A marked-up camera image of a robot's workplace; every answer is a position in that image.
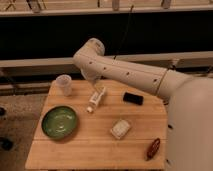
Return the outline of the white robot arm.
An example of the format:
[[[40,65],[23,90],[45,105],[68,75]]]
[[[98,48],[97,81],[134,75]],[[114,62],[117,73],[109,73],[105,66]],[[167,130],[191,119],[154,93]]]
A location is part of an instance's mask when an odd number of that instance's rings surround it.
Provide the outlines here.
[[[165,171],[213,171],[213,79],[162,67],[110,59],[89,39],[73,56],[83,77],[104,76],[168,103]]]

